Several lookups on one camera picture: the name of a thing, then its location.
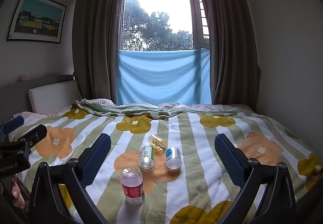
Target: window frame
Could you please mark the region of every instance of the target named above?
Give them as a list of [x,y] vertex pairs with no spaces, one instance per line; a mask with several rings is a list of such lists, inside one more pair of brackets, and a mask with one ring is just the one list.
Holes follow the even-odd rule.
[[[119,50],[122,50],[122,34],[123,34],[123,12],[125,0],[122,0],[122,17],[120,17],[119,32]],[[204,39],[202,28],[202,16],[199,0],[190,0],[192,28],[193,28],[193,50],[209,49],[209,39]]]

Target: bed headboard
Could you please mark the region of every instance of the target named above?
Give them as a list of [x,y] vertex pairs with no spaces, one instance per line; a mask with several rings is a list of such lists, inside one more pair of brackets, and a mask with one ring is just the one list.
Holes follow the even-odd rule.
[[32,112],[28,90],[44,85],[73,80],[72,75],[48,76],[26,80],[0,87],[0,123],[8,122],[12,115],[22,112]]

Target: window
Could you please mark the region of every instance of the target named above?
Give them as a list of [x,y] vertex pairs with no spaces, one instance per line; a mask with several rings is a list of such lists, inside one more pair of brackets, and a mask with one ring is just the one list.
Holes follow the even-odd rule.
[[202,0],[125,0],[122,50],[175,51],[209,47]]

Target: human hand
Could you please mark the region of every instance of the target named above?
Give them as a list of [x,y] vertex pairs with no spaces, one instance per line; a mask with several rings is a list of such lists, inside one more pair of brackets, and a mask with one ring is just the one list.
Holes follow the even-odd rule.
[[[16,179],[18,178],[17,174],[14,174],[12,176],[12,178]],[[3,193],[3,187],[0,184],[0,194]],[[15,205],[15,207],[19,207],[19,208],[24,208],[25,207],[25,200],[22,197],[22,195],[20,194],[20,188],[18,187],[16,182],[13,182],[12,185],[12,195],[15,197],[15,199],[12,201],[12,203]]]

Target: blanket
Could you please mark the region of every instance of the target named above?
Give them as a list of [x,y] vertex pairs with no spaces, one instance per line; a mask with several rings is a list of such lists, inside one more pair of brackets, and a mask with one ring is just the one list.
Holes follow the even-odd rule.
[[[240,190],[214,150],[214,137],[220,133],[248,158],[268,165],[286,163],[296,200],[322,177],[323,163],[300,139],[274,119],[251,111],[115,107],[82,100],[75,101],[66,113],[21,128],[15,140],[39,124],[47,127],[47,136],[32,148],[30,169],[19,174],[29,191],[41,162],[64,164],[78,158],[101,133],[111,136],[111,150],[93,184],[86,187],[111,224],[216,223]],[[165,152],[155,153],[154,169],[143,174],[146,200],[130,205],[119,175],[124,167],[138,165],[139,150],[148,145],[151,134],[180,149],[182,166],[170,170],[165,165]],[[81,223],[66,187],[61,190],[73,218]],[[245,221],[253,217],[263,192],[261,186]]]

